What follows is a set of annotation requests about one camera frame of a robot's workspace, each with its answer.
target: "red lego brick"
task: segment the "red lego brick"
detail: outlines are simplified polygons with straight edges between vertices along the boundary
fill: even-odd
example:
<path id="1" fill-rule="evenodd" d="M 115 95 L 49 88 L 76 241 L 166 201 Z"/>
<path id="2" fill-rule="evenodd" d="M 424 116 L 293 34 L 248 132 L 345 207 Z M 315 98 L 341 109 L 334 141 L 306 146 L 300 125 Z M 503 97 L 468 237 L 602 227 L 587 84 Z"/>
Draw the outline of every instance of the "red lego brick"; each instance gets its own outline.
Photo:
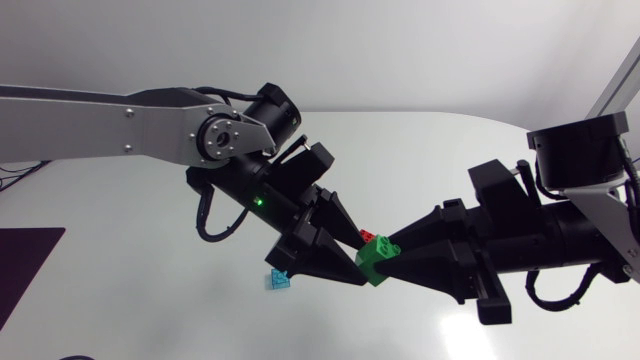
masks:
<path id="1" fill-rule="evenodd" d="M 376 237 L 375 235 L 364 229 L 360 230 L 360 236 L 362 236 L 362 239 L 364 239 L 364 242 L 366 243 L 369 243 L 371 240 L 373 240 L 373 238 Z"/>

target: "white tabletop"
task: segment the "white tabletop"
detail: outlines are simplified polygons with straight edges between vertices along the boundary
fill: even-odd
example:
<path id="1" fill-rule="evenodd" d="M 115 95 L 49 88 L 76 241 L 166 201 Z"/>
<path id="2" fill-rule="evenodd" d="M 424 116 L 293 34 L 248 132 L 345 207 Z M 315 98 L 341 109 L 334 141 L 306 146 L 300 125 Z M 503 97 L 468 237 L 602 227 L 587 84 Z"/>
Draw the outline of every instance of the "white tabletop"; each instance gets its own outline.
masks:
<path id="1" fill-rule="evenodd" d="M 467 169 L 534 159 L 525 130 L 443 113 L 307 113 L 335 156 L 319 181 L 355 223 L 391 234 L 451 198 L 476 206 Z M 640 286 L 599 277 L 580 306 L 537 308 L 524 274 L 501 279 L 513 325 L 482 326 L 474 301 L 388 279 L 358 287 L 295 276 L 267 290 L 278 233 L 255 216 L 198 238 L 185 167 L 158 160 L 56 161 L 0 196 L 0 227 L 67 228 L 0 333 L 1 359 L 636 359 Z M 210 232 L 241 208 L 216 193 Z M 542 272 L 539 295 L 575 290 L 584 267 Z"/>

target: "green block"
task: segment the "green block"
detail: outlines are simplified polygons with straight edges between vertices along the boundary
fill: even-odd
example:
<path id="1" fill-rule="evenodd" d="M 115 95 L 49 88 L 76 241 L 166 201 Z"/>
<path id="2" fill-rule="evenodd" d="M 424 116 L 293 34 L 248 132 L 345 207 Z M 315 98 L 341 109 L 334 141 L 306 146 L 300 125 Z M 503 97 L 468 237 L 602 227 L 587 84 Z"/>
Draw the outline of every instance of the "green block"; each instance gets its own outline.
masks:
<path id="1" fill-rule="evenodd" d="M 378 274 L 373 268 L 373 264 L 391 259 L 398 254 L 400 254 L 400 246 L 392 244 L 386 236 L 376 235 L 373 240 L 358 250 L 356 265 L 367 275 L 371 285 L 378 286 L 387 276 Z"/>

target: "metal bracket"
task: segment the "metal bracket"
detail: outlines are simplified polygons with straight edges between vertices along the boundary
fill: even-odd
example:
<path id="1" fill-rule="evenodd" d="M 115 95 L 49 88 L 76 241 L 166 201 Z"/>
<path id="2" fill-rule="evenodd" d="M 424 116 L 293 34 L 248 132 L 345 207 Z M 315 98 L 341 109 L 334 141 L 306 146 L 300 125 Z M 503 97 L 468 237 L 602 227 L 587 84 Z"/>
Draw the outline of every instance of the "metal bracket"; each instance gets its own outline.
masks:
<path id="1" fill-rule="evenodd" d="M 563 194 L 575 204 L 629 264 L 624 272 L 640 283 L 640 246 L 631 232 L 627 204 L 615 191 L 627 176 L 602 184 L 568 188 Z"/>
<path id="2" fill-rule="evenodd" d="M 210 108 L 0 97 L 0 163 L 146 155 L 180 165 L 218 168 L 228 160 L 203 159 L 196 141 Z"/>
<path id="3" fill-rule="evenodd" d="M 211 158 L 224 160 L 255 151 L 275 148 L 267 127 L 223 104 L 209 108 L 212 122 L 200 131 L 204 149 Z"/>
<path id="4" fill-rule="evenodd" d="M 586 119 L 624 111 L 638 91 L 640 91 L 640 38 L 622 61 L 620 68 L 596 100 Z"/>

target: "cable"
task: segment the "cable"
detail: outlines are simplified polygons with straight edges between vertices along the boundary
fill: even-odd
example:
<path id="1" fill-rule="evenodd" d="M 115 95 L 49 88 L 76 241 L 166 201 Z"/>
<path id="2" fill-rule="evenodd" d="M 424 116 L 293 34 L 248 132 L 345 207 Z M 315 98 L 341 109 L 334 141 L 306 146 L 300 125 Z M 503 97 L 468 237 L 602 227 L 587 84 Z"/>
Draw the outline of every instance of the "cable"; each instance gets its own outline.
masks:
<path id="1" fill-rule="evenodd" d="M 228 238 L 231 234 L 233 234 L 236 229 L 242 224 L 244 219 L 247 217 L 249 213 L 248 209 L 242 210 L 240 216 L 236 219 L 236 221 L 231 224 L 231 226 L 227 227 L 227 230 L 211 235 L 207 233 L 207 218 L 209 217 L 209 210 L 211 209 L 211 203 L 213 201 L 213 193 L 215 189 L 211 185 L 205 185 L 200 188 L 200 204 L 198 204 L 198 214 L 196 215 L 196 229 L 198 230 L 198 235 L 202 238 L 202 240 L 206 242 L 218 242 Z"/>
<path id="2" fill-rule="evenodd" d="M 205 95 L 218 95 L 223 100 L 226 99 L 225 103 L 227 103 L 227 105 L 230 105 L 230 103 L 228 103 L 229 99 L 241 101 L 259 101 L 263 99 L 262 95 L 245 95 L 234 91 L 213 88 L 210 86 L 201 86 L 198 88 L 194 88 L 193 90 Z"/>
<path id="3" fill-rule="evenodd" d="M 631 232 L 636 241 L 640 243 L 640 178 L 638 172 L 631 161 L 629 151 L 621 136 L 618 136 L 618 150 L 622 158 L 622 166 L 629 175 L 629 180 L 625 182 L 625 191 L 627 193 L 627 211 L 629 212 L 629 223 L 631 224 Z"/>
<path id="4" fill-rule="evenodd" d="M 6 176 L 3 178 L 0 178 L 0 192 L 5 191 L 6 189 L 10 188 L 11 186 L 15 185 L 18 181 L 26 178 L 27 176 L 33 174 L 34 172 L 42 169 L 44 166 L 46 166 L 47 164 L 49 164 L 51 161 L 47 160 L 47 161 L 41 161 L 38 165 L 33 166 L 31 168 L 28 168 L 29 170 L 27 172 L 25 172 L 24 174 L 20 174 L 20 175 L 16 175 L 16 176 Z M 16 180 L 13 180 L 12 182 L 10 182 L 9 184 L 3 186 L 3 181 L 5 179 L 12 179 L 15 178 Z"/>
<path id="5" fill-rule="evenodd" d="M 538 159 L 536 159 L 536 187 L 542 193 L 542 195 L 552 200 L 566 200 L 567 198 L 562 195 L 557 195 L 549 192 L 542 186 L 542 179 L 540 178 L 540 168 L 538 167 Z"/>
<path id="6" fill-rule="evenodd" d="M 1 167 L 1 166 L 0 166 L 0 170 L 2 170 L 2 171 L 4 171 L 4 172 L 10 172 L 10 173 L 19 173 L 19 172 L 23 172 L 23 171 L 31 170 L 31 169 L 33 169 L 33 168 L 34 168 L 34 167 L 36 167 L 36 166 L 38 166 L 38 165 L 29 166 L 29 167 L 26 167 L 26 168 L 24 168 L 24 169 L 18 169 L 18 170 L 7 170 L 7 169 L 5 169 L 5 168 L 3 168 L 3 167 Z"/>
<path id="7" fill-rule="evenodd" d="M 546 301 L 541 300 L 538 297 L 538 295 L 536 294 L 535 284 L 536 279 L 538 279 L 538 275 L 540 275 L 539 270 L 529 271 L 527 273 L 527 282 L 525 285 L 525 289 L 527 289 L 527 294 L 529 294 L 531 300 L 533 300 L 536 305 L 543 308 L 544 310 L 554 312 L 564 311 L 574 305 L 580 305 L 580 299 L 587 292 L 589 286 L 591 285 L 591 282 L 600 273 L 600 271 L 602 271 L 602 264 L 591 264 L 587 271 L 584 273 L 582 281 L 580 282 L 580 285 L 578 286 L 576 291 L 564 300 Z"/>

